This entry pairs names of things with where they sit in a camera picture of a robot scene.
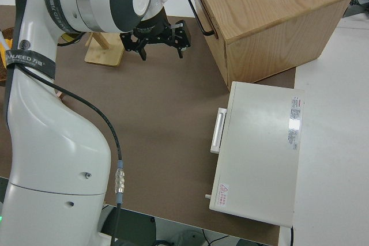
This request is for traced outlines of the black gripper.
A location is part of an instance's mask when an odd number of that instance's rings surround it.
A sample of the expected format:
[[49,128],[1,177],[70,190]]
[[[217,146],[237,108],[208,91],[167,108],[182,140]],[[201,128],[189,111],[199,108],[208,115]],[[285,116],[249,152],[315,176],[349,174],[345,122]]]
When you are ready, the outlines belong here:
[[168,43],[169,46],[176,48],[178,56],[183,58],[182,37],[183,30],[180,27],[170,28],[165,8],[162,8],[154,17],[141,21],[133,30],[133,33],[121,33],[120,39],[126,51],[139,53],[142,60],[146,60],[144,39],[157,39]]

